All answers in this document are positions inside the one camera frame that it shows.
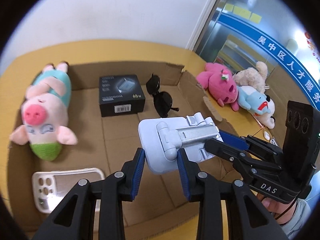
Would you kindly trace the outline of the person right hand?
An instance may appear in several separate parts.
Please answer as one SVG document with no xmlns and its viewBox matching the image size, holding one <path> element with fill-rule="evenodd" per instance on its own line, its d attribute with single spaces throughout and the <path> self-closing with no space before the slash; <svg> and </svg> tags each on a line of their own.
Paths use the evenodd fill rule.
<svg viewBox="0 0 320 240">
<path fill-rule="evenodd" d="M 278 224 L 286 224 L 295 213 L 296 201 L 294 200 L 290 204 L 283 204 L 271 198 L 265 197 L 260 193 L 257 194 L 257 198 L 261 201 L 267 211 L 273 213 Z"/>
</svg>

